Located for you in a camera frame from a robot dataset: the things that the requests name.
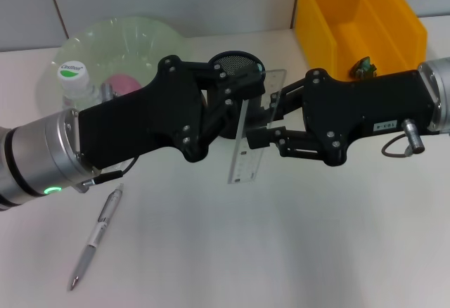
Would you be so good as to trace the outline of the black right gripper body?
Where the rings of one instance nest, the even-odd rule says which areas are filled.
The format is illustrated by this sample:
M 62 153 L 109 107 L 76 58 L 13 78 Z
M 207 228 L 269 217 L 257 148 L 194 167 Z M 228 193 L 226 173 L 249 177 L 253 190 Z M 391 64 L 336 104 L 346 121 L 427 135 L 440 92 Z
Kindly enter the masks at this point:
M 304 79 L 302 109 L 309 137 L 303 149 L 339 166 L 351 143 L 401 131 L 404 120 L 412 121 L 420 135 L 427 134 L 434 103 L 416 70 L 341 82 L 314 69 Z

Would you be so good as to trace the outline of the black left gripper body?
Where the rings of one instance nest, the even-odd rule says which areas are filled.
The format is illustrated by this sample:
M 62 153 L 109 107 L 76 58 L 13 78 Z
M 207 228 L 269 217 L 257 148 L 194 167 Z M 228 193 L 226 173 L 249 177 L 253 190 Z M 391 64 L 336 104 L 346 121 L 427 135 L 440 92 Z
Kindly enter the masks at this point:
M 189 162 L 204 159 L 205 104 L 196 74 L 207 67 L 167 56 L 145 87 L 80 112 L 82 157 L 98 169 L 165 147 L 179 150 Z

